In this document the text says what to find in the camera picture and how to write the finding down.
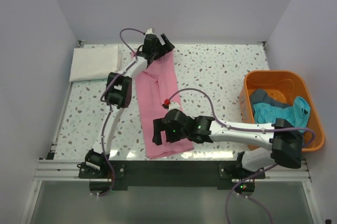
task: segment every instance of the dark gray cloth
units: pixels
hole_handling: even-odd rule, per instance
[[[263,89],[257,89],[257,90],[255,90],[249,96],[249,99],[251,101],[251,106],[252,106],[253,113],[255,113],[255,111],[254,111],[254,105],[258,104],[258,103],[267,103],[267,104],[269,104],[269,105],[271,105],[273,107],[281,107],[281,108],[287,108],[287,107],[291,106],[291,105],[289,105],[287,103],[282,103],[282,102],[279,102],[279,101],[273,99]]]

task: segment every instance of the black mounting plate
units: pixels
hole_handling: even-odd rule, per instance
[[[112,160],[110,163],[116,172],[114,190],[127,190],[128,186],[216,187],[219,190],[229,190],[234,185],[232,179],[237,179],[226,172],[226,167],[235,165],[236,161]],[[108,178],[108,175],[98,174],[97,170],[89,168],[80,169],[78,177],[102,179]],[[257,178],[263,179],[265,175],[261,174]]]

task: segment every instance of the white wall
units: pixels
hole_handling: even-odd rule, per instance
[[[155,27],[170,40],[186,43],[266,41],[289,1],[58,0],[79,39],[115,42],[124,27]],[[139,41],[137,33],[125,36]]]
[[[306,81],[326,133],[321,151],[307,155],[325,219],[337,221],[337,0],[291,0],[268,40],[272,68],[289,69]]]
[[[76,44],[56,0],[0,0],[0,223],[19,223]]]

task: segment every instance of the red part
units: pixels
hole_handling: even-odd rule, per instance
[[[164,105],[168,106],[169,104],[171,104],[169,99],[164,100]]]

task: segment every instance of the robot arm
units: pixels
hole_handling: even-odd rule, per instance
[[[213,117],[185,115],[178,109],[169,110],[164,118],[154,120],[153,142],[162,144],[161,132],[165,131],[167,142],[176,142],[187,138],[202,144],[204,142],[240,142],[259,146],[253,151],[238,154],[235,170],[242,172],[237,177],[247,177],[250,172],[278,164],[283,167],[298,169],[301,167],[303,139],[298,131],[271,132],[274,129],[292,127],[286,120],[277,119],[274,124],[245,124],[221,121],[222,126]]]
[[[161,35],[164,44],[153,34],[153,29],[146,31],[144,44],[141,51],[137,51],[127,67],[117,73],[110,73],[107,79],[107,90],[104,92],[104,99],[107,106],[107,113],[103,120],[101,130],[95,140],[92,149],[85,156],[85,164],[94,169],[102,170],[105,160],[102,152],[102,139],[104,149],[111,149],[111,142],[117,128],[117,123],[124,111],[131,102],[132,80],[139,73],[146,70],[149,65],[174,49],[165,34]]]

